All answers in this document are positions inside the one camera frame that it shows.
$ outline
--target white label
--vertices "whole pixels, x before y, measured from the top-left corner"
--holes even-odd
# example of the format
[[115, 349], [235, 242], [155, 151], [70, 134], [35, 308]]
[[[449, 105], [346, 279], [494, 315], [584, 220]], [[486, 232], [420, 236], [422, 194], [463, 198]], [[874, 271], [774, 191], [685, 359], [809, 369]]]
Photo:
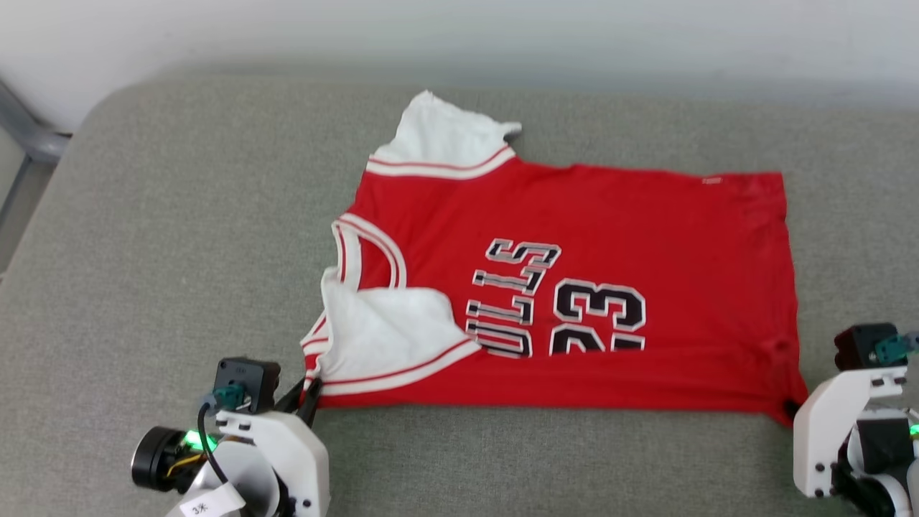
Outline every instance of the white label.
[[185, 517], [220, 517], [245, 506], [245, 500], [230, 483], [179, 505]]

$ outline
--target black cable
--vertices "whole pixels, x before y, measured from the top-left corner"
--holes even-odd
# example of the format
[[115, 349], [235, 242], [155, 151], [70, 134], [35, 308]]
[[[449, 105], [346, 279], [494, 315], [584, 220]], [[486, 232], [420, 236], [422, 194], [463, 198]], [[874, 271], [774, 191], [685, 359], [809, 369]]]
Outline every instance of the black cable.
[[297, 416], [303, 420], [306, 427], [312, 427], [312, 420], [316, 417], [316, 409], [319, 407], [319, 395], [323, 392], [323, 380], [313, 379], [310, 387], [306, 390], [306, 399], [303, 405], [297, 409]]
[[210, 409], [210, 403], [205, 402], [198, 412], [198, 436], [201, 437], [201, 448], [204, 449], [204, 454], [208, 457], [210, 468], [214, 469], [214, 474], [217, 475], [221, 483], [226, 484], [229, 482], [227, 475], [223, 474], [221, 466], [217, 465], [217, 460], [214, 459], [214, 452], [210, 449], [210, 443], [208, 443], [208, 434], [204, 431], [204, 417], [208, 414], [208, 409]]
[[303, 382], [305, 380], [306, 377], [301, 378], [297, 381], [297, 384], [292, 386], [290, 390], [284, 394], [277, 404], [275, 404], [275, 411], [292, 413], [297, 409], [297, 406], [300, 405], [300, 394], [303, 393]]

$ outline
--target red fabric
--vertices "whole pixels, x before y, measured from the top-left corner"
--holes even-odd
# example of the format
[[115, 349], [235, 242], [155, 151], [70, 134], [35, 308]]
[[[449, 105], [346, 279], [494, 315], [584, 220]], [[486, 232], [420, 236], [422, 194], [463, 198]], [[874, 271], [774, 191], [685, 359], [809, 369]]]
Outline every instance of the red fabric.
[[[654, 170], [547, 167], [513, 158], [463, 180], [365, 173], [349, 212], [399, 246], [408, 286], [445, 293], [457, 325], [467, 304], [513, 309], [511, 289], [475, 285], [476, 270], [506, 277], [523, 264], [489, 259], [495, 239], [546, 243], [561, 254], [529, 296], [532, 357], [483, 350], [417, 383], [325, 396], [325, 407], [401, 403], [764, 412], [790, 425], [801, 404], [797, 299], [778, 173], [701, 178]], [[361, 287], [389, 284], [389, 263], [364, 243]], [[564, 279], [626, 286], [644, 299], [632, 332], [580, 307], [604, 350], [550, 355]], [[511, 325], [479, 315], [478, 321]], [[643, 350], [611, 350], [613, 333]]]

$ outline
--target armhole trim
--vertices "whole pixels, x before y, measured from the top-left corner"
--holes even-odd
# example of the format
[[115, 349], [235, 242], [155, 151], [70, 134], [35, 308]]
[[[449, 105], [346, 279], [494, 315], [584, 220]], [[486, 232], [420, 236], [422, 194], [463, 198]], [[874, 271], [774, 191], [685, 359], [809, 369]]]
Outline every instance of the armhole trim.
[[510, 145], [505, 145], [487, 160], [470, 167], [423, 162], [389, 163], [371, 156], [367, 162], [366, 170], [369, 173], [380, 176], [420, 176], [463, 180], [484, 176], [514, 157], [516, 157], [516, 153]]
[[[390, 264], [390, 288], [404, 288], [407, 283], [405, 258], [399, 246], [386, 232], [375, 224], [353, 213], [343, 213], [332, 223], [335, 236], [335, 247], [338, 252], [338, 280], [348, 289], [357, 291], [362, 272], [361, 242], [364, 239], [376, 246]], [[316, 323], [300, 341], [306, 361], [306, 381], [303, 389], [310, 387], [310, 382], [319, 376], [319, 358], [332, 348], [332, 338], [325, 311], [319, 315]]]

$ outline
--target white wall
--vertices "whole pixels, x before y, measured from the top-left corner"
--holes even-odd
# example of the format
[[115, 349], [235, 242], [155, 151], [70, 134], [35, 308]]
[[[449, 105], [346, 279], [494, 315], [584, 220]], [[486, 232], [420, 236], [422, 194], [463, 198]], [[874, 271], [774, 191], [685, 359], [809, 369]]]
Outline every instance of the white wall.
[[919, 108], [916, 0], [5, 0], [0, 10], [0, 78], [63, 130], [113, 89], [192, 70]]

